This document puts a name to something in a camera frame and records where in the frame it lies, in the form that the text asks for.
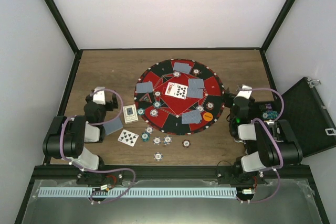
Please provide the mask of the brown poker chip stack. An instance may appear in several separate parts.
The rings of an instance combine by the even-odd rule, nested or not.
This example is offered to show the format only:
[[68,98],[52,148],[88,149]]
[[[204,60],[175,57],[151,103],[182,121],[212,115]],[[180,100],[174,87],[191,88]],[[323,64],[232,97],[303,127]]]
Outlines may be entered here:
[[182,145],[183,145],[183,147],[188,148],[188,147],[190,147],[190,142],[188,140],[184,140]]

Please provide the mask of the brown hundred poker chip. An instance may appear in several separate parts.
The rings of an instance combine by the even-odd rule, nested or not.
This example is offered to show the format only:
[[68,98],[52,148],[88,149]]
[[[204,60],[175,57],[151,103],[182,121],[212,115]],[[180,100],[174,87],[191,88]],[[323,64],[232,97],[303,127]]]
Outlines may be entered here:
[[207,109],[211,110],[214,108],[214,104],[212,102],[208,102],[206,105]]

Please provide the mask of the triangular all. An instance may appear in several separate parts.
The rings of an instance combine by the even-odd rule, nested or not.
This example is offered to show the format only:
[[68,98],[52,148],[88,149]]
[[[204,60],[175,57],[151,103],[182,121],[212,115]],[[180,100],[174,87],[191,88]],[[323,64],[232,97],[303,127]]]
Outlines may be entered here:
[[149,93],[146,93],[142,98],[139,99],[140,102],[152,103],[152,99]]

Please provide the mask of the blue backed card deck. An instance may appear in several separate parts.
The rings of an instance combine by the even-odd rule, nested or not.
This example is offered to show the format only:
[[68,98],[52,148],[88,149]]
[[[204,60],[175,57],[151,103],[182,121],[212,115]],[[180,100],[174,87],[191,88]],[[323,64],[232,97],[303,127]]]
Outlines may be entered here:
[[111,121],[111,122],[107,122],[106,124],[104,124],[104,129],[105,129],[105,135],[110,135],[120,129],[123,128],[123,124],[122,121],[120,120],[120,118],[115,118],[115,120]]

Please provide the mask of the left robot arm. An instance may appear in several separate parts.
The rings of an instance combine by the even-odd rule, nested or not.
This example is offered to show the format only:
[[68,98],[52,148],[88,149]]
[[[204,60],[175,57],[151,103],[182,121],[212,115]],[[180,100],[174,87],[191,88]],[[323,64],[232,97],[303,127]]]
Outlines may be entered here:
[[107,178],[102,158],[85,148],[86,143],[101,143],[106,135],[105,127],[117,118],[106,121],[107,112],[119,108],[122,101],[114,90],[96,87],[86,96],[84,115],[53,118],[43,142],[43,153],[48,158],[67,161],[80,170],[88,170],[95,184]]

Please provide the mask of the green poker chip stack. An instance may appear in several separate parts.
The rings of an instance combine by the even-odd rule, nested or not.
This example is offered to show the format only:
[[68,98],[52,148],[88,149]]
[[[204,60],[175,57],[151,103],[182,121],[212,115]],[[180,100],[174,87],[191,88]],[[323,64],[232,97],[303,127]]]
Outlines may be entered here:
[[143,133],[141,134],[141,140],[142,140],[143,142],[148,142],[149,139],[150,139],[150,134],[149,134],[149,133],[147,133],[147,132],[143,132]]

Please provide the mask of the dealt blue backed card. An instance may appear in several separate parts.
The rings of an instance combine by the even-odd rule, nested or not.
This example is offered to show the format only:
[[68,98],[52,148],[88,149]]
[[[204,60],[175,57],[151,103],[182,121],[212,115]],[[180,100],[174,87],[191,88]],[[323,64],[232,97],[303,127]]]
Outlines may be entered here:
[[152,82],[141,82],[136,84],[137,93],[150,93],[153,92],[153,83]]

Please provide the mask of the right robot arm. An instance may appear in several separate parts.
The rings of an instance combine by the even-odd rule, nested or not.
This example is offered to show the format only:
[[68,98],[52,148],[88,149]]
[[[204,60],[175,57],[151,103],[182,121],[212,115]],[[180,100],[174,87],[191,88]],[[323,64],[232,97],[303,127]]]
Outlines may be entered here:
[[256,102],[251,96],[252,87],[242,85],[238,93],[224,91],[224,105],[230,109],[229,132],[238,143],[252,147],[246,154],[236,158],[232,165],[233,177],[244,184],[257,172],[281,169],[286,165],[300,164],[303,151],[290,123],[282,118],[285,103],[279,92],[271,89],[280,101]]

